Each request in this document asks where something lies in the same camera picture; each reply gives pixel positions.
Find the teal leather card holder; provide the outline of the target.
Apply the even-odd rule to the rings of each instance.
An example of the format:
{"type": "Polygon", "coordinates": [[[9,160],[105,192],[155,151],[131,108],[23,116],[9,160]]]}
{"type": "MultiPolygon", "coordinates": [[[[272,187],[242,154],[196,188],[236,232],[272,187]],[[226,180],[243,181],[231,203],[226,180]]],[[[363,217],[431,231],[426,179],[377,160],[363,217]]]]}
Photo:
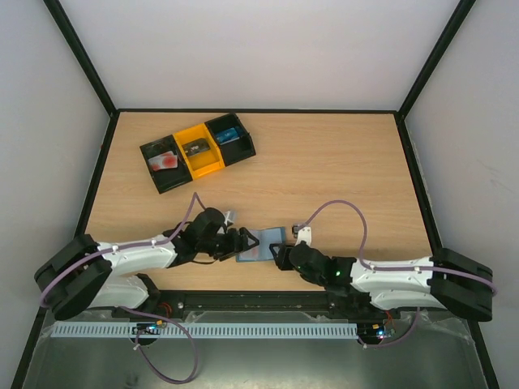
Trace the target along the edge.
{"type": "MultiPolygon", "coordinates": [[[[285,228],[275,227],[270,229],[251,230],[251,233],[259,239],[259,249],[261,250],[261,260],[257,262],[273,260],[272,254],[269,250],[271,243],[285,242],[285,228]]],[[[254,262],[238,262],[237,263],[254,263],[254,262]]]]}

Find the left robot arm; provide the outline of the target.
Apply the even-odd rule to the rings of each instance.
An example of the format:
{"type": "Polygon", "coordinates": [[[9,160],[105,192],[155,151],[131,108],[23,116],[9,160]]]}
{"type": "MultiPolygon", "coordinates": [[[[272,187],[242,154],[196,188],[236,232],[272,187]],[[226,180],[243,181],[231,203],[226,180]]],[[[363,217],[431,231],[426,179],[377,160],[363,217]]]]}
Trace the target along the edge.
{"type": "Polygon", "coordinates": [[[248,229],[234,228],[228,215],[207,207],[194,220],[183,219],[144,240],[107,243],[80,234],[42,265],[34,280],[41,306],[57,320],[109,308],[153,313],[161,292],[147,270],[192,263],[198,254],[224,261],[259,243],[248,229]]]}

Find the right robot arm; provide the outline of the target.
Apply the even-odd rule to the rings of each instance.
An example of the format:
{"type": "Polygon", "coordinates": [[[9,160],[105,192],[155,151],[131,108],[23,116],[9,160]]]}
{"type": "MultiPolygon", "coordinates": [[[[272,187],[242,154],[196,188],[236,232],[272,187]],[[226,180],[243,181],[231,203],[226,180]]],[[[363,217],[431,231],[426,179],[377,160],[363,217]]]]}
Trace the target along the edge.
{"type": "Polygon", "coordinates": [[[269,249],[280,270],[296,271],[328,293],[354,299],[355,311],[365,318],[379,310],[418,307],[492,320],[492,270],[447,248],[420,259],[364,263],[355,257],[328,257],[305,242],[274,243],[269,249]]]}

